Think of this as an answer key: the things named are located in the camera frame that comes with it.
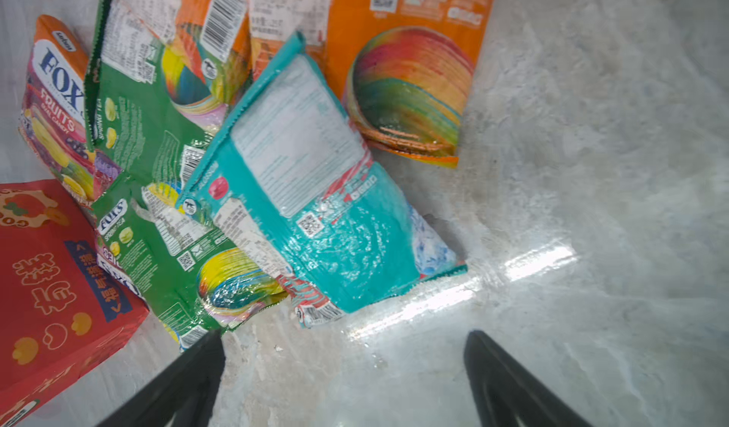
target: lemon image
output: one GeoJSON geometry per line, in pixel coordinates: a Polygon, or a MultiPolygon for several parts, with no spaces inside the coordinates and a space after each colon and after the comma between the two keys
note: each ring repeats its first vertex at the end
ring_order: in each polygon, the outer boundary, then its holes
{"type": "Polygon", "coordinates": [[[81,196],[82,198],[86,199],[86,192],[84,191],[84,188],[79,185],[79,183],[74,180],[71,177],[68,177],[66,174],[62,174],[63,176],[63,182],[68,185],[68,187],[77,195],[81,196]]]}
{"type": "Polygon", "coordinates": [[[117,131],[112,128],[106,128],[106,148],[110,149],[117,143],[117,131]]]}
{"type": "Polygon", "coordinates": [[[104,113],[110,122],[114,122],[117,119],[117,106],[114,104],[112,98],[106,98],[104,102],[104,113]]]}
{"type": "Polygon", "coordinates": [[[132,228],[124,228],[119,233],[119,240],[121,240],[124,244],[131,242],[133,237],[134,233],[132,232],[132,228]]]}

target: gray concrete floor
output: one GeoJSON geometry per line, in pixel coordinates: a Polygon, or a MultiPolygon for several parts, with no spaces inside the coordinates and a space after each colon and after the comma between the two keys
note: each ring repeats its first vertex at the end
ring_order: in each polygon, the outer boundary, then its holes
{"type": "MultiPolygon", "coordinates": [[[[2,0],[0,181],[35,18],[90,45],[96,0],[2,0]]],[[[288,302],[224,336],[213,425],[474,425],[491,334],[594,425],[729,425],[729,0],[496,0],[456,171],[380,156],[468,275],[315,330],[288,302]]],[[[171,362],[155,318],[23,422],[94,425],[171,362]]]]}

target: trash pile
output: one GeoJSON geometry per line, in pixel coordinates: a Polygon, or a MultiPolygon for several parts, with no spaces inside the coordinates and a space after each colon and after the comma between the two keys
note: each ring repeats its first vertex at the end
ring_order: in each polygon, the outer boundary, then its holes
{"type": "Polygon", "coordinates": [[[181,349],[317,326],[467,270],[370,148],[457,166],[492,1],[99,0],[89,57],[42,16],[21,134],[181,349]]]}

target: red paper box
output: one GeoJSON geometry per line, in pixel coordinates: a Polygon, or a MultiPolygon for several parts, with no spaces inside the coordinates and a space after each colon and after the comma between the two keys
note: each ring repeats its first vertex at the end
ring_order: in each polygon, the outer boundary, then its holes
{"type": "Polygon", "coordinates": [[[94,231],[56,180],[0,185],[0,427],[122,348],[147,307],[96,265],[94,231]]]}

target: fruits oval candy package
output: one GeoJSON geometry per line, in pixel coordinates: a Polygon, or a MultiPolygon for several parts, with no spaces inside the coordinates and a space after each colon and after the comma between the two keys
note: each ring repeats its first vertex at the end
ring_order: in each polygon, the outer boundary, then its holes
{"type": "Polygon", "coordinates": [[[82,77],[88,57],[71,31],[51,16],[36,22],[20,131],[77,203],[91,202],[119,174],[103,153],[88,150],[82,77]]]}
{"type": "Polygon", "coordinates": [[[287,296],[219,229],[167,206],[132,177],[119,176],[94,213],[106,258],[123,269],[182,349],[287,296]]]}
{"type": "MultiPolygon", "coordinates": [[[[174,54],[174,60],[169,54],[168,61],[163,59],[162,68],[175,108],[216,131],[249,77],[248,0],[119,1],[174,54]]],[[[125,37],[125,42],[133,39],[125,37]]],[[[144,63],[146,52],[136,53],[144,63]]],[[[124,56],[116,57],[121,62],[124,56]]],[[[140,79],[145,78],[141,71],[140,79]]]]}
{"type": "Polygon", "coordinates": [[[148,310],[96,265],[93,227],[55,180],[0,185],[0,239],[9,426],[121,349],[148,310]]]}
{"type": "Polygon", "coordinates": [[[372,146],[456,167],[493,0],[332,0],[323,68],[372,146]]]}
{"type": "Polygon", "coordinates": [[[178,205],[294,298],[305,326],[466,266],[374,162],[296,34],[211,143],[178,205]],[[275,248],[262,248],[262,234],[275,248]]]}
{"type": "Polygon", "coordinates": [[[306,39],[306,53],[321,64],[327,41],[331,0],[250,0],[253,78],[294,31],[306,39]]]}

